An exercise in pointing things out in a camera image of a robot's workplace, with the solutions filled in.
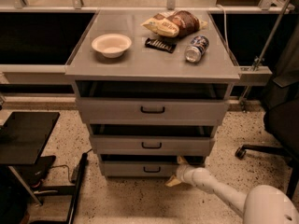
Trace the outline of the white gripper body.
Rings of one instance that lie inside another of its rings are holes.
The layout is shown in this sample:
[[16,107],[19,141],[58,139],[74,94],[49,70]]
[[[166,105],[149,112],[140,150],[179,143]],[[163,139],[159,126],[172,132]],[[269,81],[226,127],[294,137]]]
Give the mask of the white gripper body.
[[177,179],[182,183],[190,185],[197,185],[199,183],[198,169],[188,164],[181,164],[177,168],[176,175]]

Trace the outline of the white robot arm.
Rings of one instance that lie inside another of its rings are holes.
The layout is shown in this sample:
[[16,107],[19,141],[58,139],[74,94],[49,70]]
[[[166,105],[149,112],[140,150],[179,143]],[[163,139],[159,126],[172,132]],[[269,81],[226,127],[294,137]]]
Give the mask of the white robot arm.
[[185,183],[215,194],[242,218],[243,224],[299,224],[298,210],[281,190],[259,185],[243,193],[220,182],[208,169],[189,165],[182,156],[177,162],[175,173],[165,183],[168,187]]

